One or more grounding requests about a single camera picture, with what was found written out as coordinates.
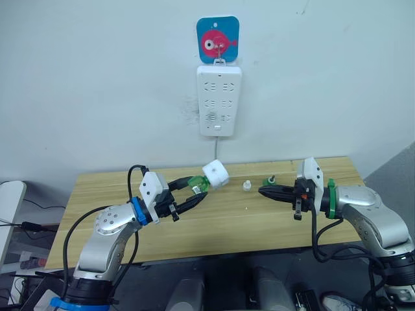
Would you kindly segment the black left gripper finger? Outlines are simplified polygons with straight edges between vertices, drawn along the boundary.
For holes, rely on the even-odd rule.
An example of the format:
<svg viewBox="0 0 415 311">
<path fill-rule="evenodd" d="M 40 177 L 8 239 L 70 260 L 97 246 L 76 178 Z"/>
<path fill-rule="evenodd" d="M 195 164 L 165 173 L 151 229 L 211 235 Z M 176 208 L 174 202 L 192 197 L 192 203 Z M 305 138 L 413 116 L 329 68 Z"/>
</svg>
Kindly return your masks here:
<svg viewBox="0 0 415 311">
<path fill-rule="evenodd" d="M 208 195 L 207 192 L 201 192 L 199 194 L 195 194 L 194 196 L 186 199 L 183 203 L 176 206 L 176 213 L 182 214 L 196 207 L 207 195 Z"/>
<path fill-rule="evenodd" d="M 186 187 L 189 186 L 189 181 L 192 179 L 192 176 L 187 176 L 187 177 L 183 177 L 183 178 L 178 178 L 174 181 L 170 181 L 168 182 L 168 188 L 169 188 L 169 193 L 167 195 L 167 197 L 171 197 L 172 196 L 172 192 L 175 190 L 182 190 Z"/>
</svg>

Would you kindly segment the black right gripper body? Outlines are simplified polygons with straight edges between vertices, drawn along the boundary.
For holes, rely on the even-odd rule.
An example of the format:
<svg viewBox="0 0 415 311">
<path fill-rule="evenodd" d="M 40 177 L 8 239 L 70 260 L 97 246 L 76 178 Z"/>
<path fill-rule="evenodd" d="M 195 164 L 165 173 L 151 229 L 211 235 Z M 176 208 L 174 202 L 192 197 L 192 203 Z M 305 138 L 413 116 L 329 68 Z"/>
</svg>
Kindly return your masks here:
<svg viewBox="0 0 415 311">
<path fill-rule="evenodd" d="M 302 213 L 314 209 L 314 182 L 311 179 L 297 179 L 294 182 L 294 219 L 301 220 Z"/>
</svg>

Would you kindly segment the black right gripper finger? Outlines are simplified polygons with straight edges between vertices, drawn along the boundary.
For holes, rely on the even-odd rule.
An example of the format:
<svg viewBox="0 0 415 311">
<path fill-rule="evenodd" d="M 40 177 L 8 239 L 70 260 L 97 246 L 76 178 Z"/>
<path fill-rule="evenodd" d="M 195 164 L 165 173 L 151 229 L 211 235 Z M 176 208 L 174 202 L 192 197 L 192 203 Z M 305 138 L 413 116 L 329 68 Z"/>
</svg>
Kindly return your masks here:
<svg viewBox="0 0 415 311">
<path fill-rule="evenodd" d="M 266 185 L 259 187 L 258 191 L 262 192 L 282 192 L 282 193 L 293 193 L 294 187 L 286 185 Z"/>
<path fill-rule="evenodd" d="M 271 191 L 259 191 L 266 198 L 270 198 L 274 201 L 293 203 L 295 202 L 295 195 L 292 192 L 271 192 Z"/>
</svg>

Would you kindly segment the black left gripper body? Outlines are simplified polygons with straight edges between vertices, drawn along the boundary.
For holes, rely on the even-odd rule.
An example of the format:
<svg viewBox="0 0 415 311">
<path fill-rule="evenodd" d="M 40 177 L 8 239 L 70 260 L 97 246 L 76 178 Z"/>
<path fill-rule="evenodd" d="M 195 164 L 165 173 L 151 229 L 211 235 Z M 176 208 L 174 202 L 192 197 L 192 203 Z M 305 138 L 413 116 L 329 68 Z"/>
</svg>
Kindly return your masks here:
<svg viewBox="0 0 415 311">
<path fill-rule="evenodd" d="M 174 196 L 170 190 L 163 190 L 161 194 L 157 194 L 155 197 L 155 202 L 156 205 L 154 210 L 158 218 L 171 216 L 174 222 L 180 219 L 176 210 L 176 202 Z"/>
</svg>

